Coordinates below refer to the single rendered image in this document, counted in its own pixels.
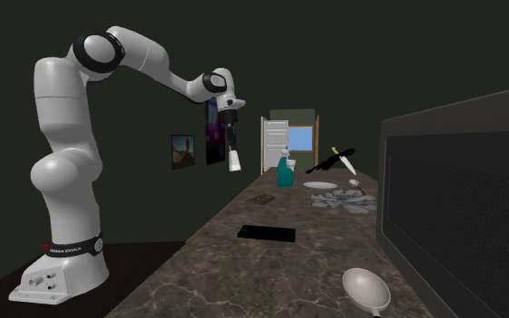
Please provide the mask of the large black microwave oven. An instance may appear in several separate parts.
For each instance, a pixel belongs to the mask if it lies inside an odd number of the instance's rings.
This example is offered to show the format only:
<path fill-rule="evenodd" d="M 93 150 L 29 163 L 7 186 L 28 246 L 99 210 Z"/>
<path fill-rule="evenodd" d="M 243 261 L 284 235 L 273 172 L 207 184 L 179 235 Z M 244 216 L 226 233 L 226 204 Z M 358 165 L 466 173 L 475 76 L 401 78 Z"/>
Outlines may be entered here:
<path fill-rule="evenodd" d="M 509 90 L 382 122 L 377 241 L 433 318 L 509 318 Z"/>

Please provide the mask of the dark robot stand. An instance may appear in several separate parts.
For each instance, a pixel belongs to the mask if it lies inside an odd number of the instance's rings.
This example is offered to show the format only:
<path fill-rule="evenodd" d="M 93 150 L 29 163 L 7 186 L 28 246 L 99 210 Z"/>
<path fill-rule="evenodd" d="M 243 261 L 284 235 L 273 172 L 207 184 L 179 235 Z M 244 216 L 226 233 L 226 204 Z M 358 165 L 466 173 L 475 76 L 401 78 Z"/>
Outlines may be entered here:
<path fill-rule="evenodd" d="M 107 244 L 104 247 L 109 270 L 107 281 L 57 305 L 8 300 L 26 269 L 21 266 L 0 278 L 0 318 L 105 318 L 183 246 L 182 241 Z"/>

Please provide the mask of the tall purple wall picture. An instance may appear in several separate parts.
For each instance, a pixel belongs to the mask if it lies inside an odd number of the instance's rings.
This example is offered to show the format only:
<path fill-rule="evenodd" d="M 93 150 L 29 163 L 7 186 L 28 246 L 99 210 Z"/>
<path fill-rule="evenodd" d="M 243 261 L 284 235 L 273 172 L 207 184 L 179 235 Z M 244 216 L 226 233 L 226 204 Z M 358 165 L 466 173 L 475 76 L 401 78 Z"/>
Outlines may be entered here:
<path fill-rule="evenodd" d="M 220 121 L 215 98 L 205 101 L 205 144 L 206 163 L 217 164 L 225 161 L 225 128 Z"/>

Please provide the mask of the white panelled door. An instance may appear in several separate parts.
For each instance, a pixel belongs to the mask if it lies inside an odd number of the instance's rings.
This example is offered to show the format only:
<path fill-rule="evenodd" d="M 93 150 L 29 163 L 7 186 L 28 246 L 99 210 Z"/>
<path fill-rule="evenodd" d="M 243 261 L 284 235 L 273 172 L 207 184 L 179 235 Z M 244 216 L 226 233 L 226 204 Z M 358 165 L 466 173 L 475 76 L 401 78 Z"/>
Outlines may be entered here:
<path fill-rule="evenodd" d="M 260 171 L 265 173 L 270 168 L 278 166 L 283 150 L 288 149 L 288 121 L 267 120 L 262 117 Z"/>

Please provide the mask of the blue window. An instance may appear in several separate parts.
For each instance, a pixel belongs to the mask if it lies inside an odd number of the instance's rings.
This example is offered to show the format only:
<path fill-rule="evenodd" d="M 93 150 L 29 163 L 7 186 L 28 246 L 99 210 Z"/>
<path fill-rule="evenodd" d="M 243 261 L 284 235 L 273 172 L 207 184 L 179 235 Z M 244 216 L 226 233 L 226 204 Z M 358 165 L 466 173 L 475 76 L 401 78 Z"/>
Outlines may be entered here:
<path fill-rule="evenodd" d="M 314 148 L 313 126 L 289 126 L 288 149 L 297 152 L 312 152 Z"/>

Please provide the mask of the teal spray bottle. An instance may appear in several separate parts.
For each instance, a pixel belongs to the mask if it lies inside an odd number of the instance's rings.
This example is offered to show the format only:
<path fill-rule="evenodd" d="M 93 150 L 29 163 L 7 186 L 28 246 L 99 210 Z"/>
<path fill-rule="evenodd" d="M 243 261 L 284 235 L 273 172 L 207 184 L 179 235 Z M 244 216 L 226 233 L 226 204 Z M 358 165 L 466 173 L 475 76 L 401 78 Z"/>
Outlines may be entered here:
<path fill-rule="evenodd" d="M 289 151 L 287 149 L 283 149 L 281 151 L 281 157 L 276 171 L 276 183 L 278 187 L 291 187 L 293 185 L 294 172 L 287 165 L 288 157 Z"/>

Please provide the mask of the yellow-handled kitchen knife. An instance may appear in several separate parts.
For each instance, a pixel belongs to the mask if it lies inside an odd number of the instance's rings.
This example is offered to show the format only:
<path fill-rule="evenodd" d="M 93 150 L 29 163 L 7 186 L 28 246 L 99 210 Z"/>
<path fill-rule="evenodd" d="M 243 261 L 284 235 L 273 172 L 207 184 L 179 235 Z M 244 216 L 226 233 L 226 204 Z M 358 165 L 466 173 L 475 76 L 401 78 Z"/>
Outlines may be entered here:
<path fill-rule="evenodd" d="M 353 174 L 353 175 L 357 175 L 354 167 L 352 166 L 352 164 L 349 162 L 349 160 L 346 158 L 346 156 L 344 155 L 340 155 L 340 153 L 336 150 L 335 147 L 331 147 L 332 151 L 339 157 L 340 161 L 349 169 L 349 171 Z"/>

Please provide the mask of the grey crumpled cloth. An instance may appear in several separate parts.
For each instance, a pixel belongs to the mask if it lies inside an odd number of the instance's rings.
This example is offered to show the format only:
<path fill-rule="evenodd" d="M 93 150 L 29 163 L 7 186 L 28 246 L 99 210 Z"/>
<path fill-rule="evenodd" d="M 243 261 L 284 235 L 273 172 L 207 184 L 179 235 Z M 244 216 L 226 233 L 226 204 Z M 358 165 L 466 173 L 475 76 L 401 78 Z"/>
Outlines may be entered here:
<path fill-rule="evenodd" d="M 312 206 L 318 208 L 342 207 L 352 214 L 367 214 L 377 211 L 377 200 L 373 195 L 360 190 L 337 189 L 311 195 Z"/>

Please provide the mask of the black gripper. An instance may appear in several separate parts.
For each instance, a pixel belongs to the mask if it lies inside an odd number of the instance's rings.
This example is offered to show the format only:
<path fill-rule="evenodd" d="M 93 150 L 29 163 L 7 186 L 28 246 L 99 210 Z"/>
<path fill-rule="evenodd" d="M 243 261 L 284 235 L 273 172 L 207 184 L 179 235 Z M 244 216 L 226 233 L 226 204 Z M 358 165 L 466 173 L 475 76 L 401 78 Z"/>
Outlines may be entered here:
<path fill-rule="evenodd" d="M 219 113 L 221 123 L 224 125 L 228 137 L 229 148 L 229 171 L 238 172 L 241 170 L 240 158 L 236 143 L 236 131 L 234 125 L 238 122 L 238 111 L 236 109 L 225 109 Z"/>

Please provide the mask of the black flat phone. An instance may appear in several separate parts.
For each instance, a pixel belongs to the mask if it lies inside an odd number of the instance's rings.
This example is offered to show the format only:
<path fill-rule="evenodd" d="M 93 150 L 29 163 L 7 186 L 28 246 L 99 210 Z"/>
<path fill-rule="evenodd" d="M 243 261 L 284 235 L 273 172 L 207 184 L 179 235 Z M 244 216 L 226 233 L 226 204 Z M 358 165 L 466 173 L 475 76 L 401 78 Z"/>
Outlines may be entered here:
<path fill-rule="evenodd" d="M 237 233 L 237 237 L 242 239 L 261 239 L 294 243 L 296 241 L 296 230 L 281 227 L 243 225 Z"/>

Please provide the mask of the small framed landscape wall picture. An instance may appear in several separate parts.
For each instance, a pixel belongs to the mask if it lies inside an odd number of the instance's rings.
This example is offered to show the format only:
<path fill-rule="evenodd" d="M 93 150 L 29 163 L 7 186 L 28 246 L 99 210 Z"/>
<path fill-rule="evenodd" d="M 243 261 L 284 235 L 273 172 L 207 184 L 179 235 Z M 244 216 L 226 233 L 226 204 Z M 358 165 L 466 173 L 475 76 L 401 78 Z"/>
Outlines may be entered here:
<path fill-rule="evenodd" d="M 195 165 L 194 136 L 171 135 L 172 169 Z"/>

